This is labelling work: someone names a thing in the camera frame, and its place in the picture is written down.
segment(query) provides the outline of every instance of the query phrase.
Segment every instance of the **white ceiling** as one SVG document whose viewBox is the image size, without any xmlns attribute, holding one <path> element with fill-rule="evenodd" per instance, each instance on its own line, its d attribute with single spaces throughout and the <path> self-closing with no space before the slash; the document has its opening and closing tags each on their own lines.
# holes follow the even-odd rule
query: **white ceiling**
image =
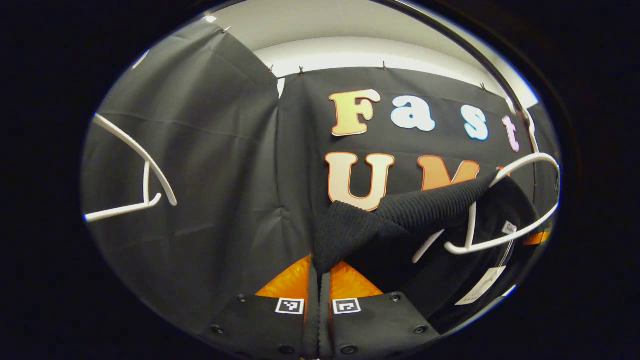
<svg viewBox="0 0 640 360">
<path fill-rule="evenodd" d="M 426 47 L 483 69 L 471 55 L 437 31 L 368 0 L 247 0 L 212 15 L 222 28 L 232 26 L 229 33 L 252 51 L 310 38 L 369 37 Z M 458 33 L 462 31 L 457 26 L 453 28 Z M 496 57 L 472 35 L 461 35 L 489 59 Z"/>
</svg>

